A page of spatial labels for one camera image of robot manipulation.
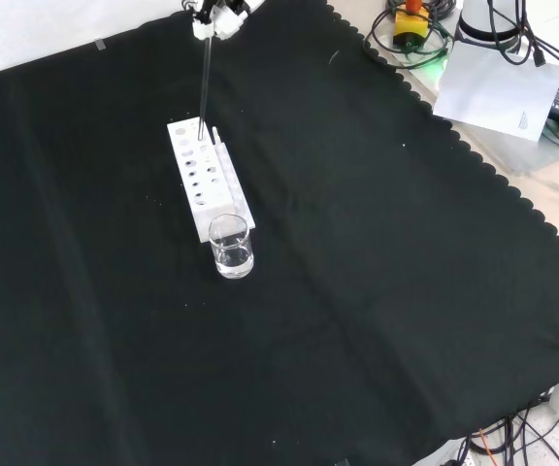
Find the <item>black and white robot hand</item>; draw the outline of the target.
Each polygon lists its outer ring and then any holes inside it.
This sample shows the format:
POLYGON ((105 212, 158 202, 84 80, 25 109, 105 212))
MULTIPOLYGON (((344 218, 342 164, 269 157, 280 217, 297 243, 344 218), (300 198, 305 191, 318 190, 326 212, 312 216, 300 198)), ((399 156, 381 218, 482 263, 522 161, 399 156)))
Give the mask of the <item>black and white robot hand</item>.
POLYGON ((181 6, 192 13, 192 30, 196 39, 230 39, 255 13, 264 0, 183 0, 181 6))

